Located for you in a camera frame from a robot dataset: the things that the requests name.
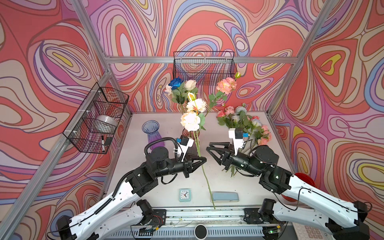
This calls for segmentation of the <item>purple glass vase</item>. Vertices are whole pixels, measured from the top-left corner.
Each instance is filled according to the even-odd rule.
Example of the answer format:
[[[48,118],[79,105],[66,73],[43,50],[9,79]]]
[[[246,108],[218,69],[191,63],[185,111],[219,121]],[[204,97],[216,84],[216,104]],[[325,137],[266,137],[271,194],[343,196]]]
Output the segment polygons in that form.
[[[149,144],[162,138],[159,129],[160,124],[155,120],[146,121],[142,125],[142,131],[147,135]]]

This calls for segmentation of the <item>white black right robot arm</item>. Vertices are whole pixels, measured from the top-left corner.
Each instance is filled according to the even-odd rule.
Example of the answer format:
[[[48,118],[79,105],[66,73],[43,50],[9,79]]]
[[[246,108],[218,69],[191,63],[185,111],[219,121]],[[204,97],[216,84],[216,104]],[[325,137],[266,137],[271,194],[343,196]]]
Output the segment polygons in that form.
[[[266,145],[255,147],[250,155],[236,153],[229,142],[210,143],[207,152],[228,169],[234,166],[253,177],[275,195],[284,195],[307,205],[289,207],[273,199],[264,199],[258,213],[245,218],[256,222],[292,222],[319,229],[336,240],[368,240],[370,228],[365,219],[371,210],[366,203],[343,201],[313,187],[277,165],[279,156]]]

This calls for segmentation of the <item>pink carnation stem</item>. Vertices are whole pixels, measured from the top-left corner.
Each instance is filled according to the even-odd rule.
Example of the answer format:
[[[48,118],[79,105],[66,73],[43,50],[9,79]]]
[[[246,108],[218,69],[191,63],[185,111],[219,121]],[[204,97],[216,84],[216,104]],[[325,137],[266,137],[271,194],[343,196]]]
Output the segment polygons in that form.
[[[225,101],[229,94],[231,94],[233,91],[237,88],[237,80],[241,77],[241,73],[237,72],[235,73],[235,76],[233,78],[228,77],[225,79],[222,79],[218,82],[216,86],[217,92],[215,94],[209,95],[209,104],[208,108],[206,110],[206,115],[213,109],[214,106],[217,105],[219,100]]]

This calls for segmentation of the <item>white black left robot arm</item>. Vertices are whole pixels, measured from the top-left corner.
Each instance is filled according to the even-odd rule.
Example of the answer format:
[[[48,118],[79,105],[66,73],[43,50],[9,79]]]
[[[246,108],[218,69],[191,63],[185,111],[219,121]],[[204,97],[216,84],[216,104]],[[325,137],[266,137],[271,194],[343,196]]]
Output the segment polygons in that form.
[[[115,189],[91,208],[57,220],[55,233],[62,240],[104,240],[127,226],[160,227],[165,220],[156,215],[142,197],[164,181],[182,173],[188,178],[207,159],[188,153],[192,138],[181,136],[161,138],[147,144],[146,157],[139,167],[124,174]]]

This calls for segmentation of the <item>pink grey glass vase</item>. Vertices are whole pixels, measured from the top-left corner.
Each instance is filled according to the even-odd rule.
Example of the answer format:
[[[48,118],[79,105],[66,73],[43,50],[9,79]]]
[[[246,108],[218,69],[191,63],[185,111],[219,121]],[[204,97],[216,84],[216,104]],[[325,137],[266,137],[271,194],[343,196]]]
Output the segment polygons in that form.
[[[198,155],[198,149],[196,145],[197,138],[200,136],[200,130],[197,131],[187,131],[186,129],[183,130],[182,132],[183,136],[192,138],[194,140],[194,143],[192,144],[191,147],[188,148],[187,153],[192,154],[192,155]]]

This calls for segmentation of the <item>cream carnation stem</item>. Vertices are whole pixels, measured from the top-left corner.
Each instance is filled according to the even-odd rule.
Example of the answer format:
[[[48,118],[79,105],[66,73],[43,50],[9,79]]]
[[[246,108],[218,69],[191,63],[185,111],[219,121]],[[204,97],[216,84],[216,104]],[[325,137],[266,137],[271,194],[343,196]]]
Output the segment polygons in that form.
[[[188,102],[186,104],[187,111],[181,116],[181,125],[189,133],[193,134],[199,157],[201,156],[200,140],[198,132],[205,130],[205,114],[207,110],[207,103],[200,98],[197,98],[196,94],[188,92]]]

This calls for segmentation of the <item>blue rose stem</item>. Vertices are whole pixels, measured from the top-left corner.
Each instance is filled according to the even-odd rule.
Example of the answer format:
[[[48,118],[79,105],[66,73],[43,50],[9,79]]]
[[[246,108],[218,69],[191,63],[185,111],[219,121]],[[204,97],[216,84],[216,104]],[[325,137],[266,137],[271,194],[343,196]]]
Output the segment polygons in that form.
[[[182,97],[184,81],[182,81],[180,78],[175,78],[171,80],[168,85],[172,87],[173,93],[177,96],[178,103],[180,104],[180,110],[182,114],[184,114],[183,103],[185,102],[185,99]]]

